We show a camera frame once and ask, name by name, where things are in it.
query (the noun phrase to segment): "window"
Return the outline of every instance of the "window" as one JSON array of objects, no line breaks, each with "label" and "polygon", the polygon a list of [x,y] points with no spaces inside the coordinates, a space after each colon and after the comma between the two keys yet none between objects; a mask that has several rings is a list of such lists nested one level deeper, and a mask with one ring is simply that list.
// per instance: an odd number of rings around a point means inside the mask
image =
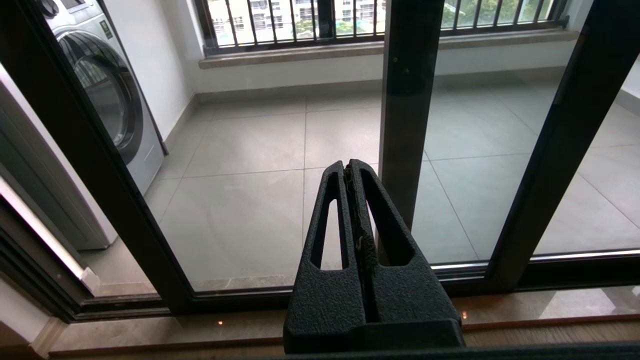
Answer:
[{"label": "window", "polygon": [[256,30],[264,30],[267,28],[267,23],[264,20],[264,14],[257,13],[253,14],[253,25]]},{"label": "window", "polygon": [[311,20],[313,17],[313,13],[310,8],[300,9],[300,19],[301,20]]},{"label": "window", "polygon": [[267,0],[252,1],[251,8],[265,10],[267,8]]},{"label": "window", "polygon": [[234,26],[236,27],[236,31],[244,30],[244,22],[242,17],[234,17]]},{"label": "window", "polygon": [[342,21],[351,21],[351,10],[342,11]]},{"label": "window", "polygon": [[225,21],[224,19],[213,19],[213,28],[217,33],[222,33],[225,31]]},{"label": "window", "polygon": [[363,4],[360,5],[360,16],[361,19],[373,19],[373,4]]},{"label": "window", "polygon": [[276,29],[282,29],[282,15],[274,16],[273,24],[275,25]]}]

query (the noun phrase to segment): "wooden floor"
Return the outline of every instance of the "wooden floor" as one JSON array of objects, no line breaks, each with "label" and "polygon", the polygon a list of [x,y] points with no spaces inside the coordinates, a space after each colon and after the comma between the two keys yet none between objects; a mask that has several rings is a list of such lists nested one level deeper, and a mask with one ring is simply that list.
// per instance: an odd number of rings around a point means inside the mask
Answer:
[{"label": "wooden floor", "polygon": [[[504,347],[561,343],[598,343],[609,341],[640,341],[640,320],[573,323],[466,331],[468,347]],[[198,349],[165,348],[137,349],[121,354],[67,354],[52,359],[76,360],[210,360],[243,357],[282,356],[281,345],[243,346]]]}]

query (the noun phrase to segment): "washing machine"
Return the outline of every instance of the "washing machine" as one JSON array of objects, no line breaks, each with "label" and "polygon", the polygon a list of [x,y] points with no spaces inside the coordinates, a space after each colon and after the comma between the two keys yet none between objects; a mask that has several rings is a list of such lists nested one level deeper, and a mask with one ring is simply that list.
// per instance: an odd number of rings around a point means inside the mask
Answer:
[{"label": "washing machine", "polygon": [[37,0],[64,55],[144,194],[164,153],[124,50],[95,0]]}]

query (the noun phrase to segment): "metal railing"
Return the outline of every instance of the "metal railing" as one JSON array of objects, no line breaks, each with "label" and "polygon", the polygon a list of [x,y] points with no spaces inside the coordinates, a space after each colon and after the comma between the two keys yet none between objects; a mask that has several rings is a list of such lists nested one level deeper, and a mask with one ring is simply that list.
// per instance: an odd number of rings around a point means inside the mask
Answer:
[{"label": "metal railing", "polygon": [[[440,36],[556,28],[567,0],[445,0]],[[386,0],[195,0],[206,55],[382,41]]]}]

